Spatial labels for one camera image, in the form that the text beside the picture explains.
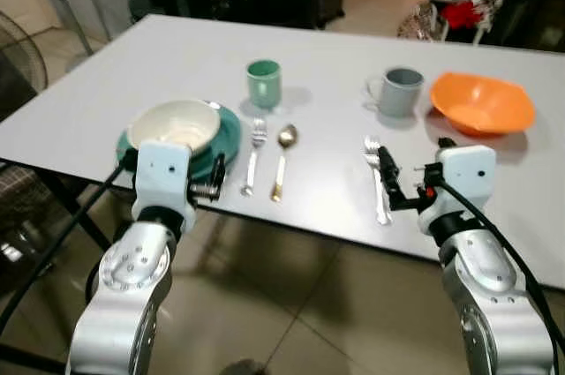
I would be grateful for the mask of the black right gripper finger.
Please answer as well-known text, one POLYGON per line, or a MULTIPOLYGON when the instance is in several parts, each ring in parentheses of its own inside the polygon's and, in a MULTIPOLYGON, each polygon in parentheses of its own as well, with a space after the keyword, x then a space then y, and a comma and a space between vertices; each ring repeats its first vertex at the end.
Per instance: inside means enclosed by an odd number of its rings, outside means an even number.
POLYGON ((416 199, 408 198, 398 181, 399 166, 393 161, 392 154, 386 146, 378 148, 378 172, 380 187, 383 190, 382 208, 387 211, 416 210, 416 199))

